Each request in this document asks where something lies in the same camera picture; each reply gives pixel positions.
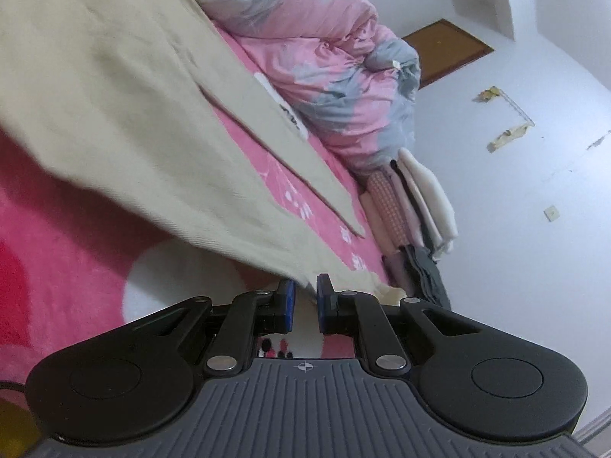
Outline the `pink grey floral duvet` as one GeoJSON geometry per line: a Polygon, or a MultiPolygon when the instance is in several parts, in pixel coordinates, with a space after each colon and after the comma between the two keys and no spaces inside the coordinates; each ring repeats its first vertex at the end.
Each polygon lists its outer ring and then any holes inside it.
{"type": "Polygon", "coordinates": [[[414,145],[419,54],[369,0],[196,0],[361,178],[414,145]]]}

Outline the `peeling yellow wall tape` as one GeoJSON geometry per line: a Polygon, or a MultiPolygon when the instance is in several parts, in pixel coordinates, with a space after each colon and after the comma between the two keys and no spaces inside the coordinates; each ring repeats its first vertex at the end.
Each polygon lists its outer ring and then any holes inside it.
{"type": "Polygon", "coordinates": [[[491,117],[489,123],[494,128],[495,136],[486,146],[489,153],[495,153],[519,140],[535,126],[534,119],[500,87],[488,87],[478,92],[472,101],[485,106],[491,117]]]}

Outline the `brown wooden door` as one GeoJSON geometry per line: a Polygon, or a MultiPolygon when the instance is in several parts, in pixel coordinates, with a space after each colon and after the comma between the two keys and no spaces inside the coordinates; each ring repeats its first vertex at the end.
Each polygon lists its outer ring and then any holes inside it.
{"type": "Polygon", "coordinates": [[[494,52],[494,48],[480,38],[445,19],[422,27],[403,39],[419,54],[421,88],[494,52]]]}

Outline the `pink floral fleece bedsheet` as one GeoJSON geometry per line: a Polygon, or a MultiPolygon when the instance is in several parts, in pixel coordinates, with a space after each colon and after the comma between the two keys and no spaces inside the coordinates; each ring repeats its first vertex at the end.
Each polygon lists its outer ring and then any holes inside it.
{"type": "MultiPolygon", "coordinates": [[[[307,133],[236,40],[218,31],[346,188],[367,236],[352,233],[304,182],[215,109],[233,141],[275,201],[307,223],[349,269],[390,283],[357,182],[307,133]]],[[[49,353],[189,297],[227,304],[275,283],[271,274],[194,247],[100,194],[55,179],[1,130],[1,382],[23,384],[49,353]]],[[[306,298],[297,300],[294,328],[285,337],[272,335],[269,357],[352,356],[349,340],[319,333],[313,309],[306,298]]]]}

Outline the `beige khaki trousers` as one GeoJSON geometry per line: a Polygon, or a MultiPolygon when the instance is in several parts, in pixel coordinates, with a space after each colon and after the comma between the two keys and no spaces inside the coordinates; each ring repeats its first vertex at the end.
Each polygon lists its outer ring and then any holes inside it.
{"type": "Polygon", "coordinates": [[[399,303],[275,201],[221,114],[362,233],[348,192],[195,0],[1,0],[1,124],[47,171],[303,286],[324,273],[399,303]]]}

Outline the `stack of folded clothes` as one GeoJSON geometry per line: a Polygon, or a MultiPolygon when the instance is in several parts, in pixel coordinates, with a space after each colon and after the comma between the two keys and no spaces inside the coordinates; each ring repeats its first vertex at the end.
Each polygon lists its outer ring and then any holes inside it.
{"type": "Polygon", "coordinates": [[[433,172],[402,148],[368,176],[359,200],[391,284],[451,309],[438,261],[453,250],[458,224],[433,172]]]}

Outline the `white wall socket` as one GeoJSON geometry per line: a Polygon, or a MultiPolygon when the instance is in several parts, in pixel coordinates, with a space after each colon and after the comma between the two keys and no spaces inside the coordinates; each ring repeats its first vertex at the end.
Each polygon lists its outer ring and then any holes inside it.
{"type": "Polygon", "coordinates": [[[544,215],[546,216],[548,222],[553,222],[559,219],[559,211],[555,206],[550,206],[544,210],[544,215]]]}

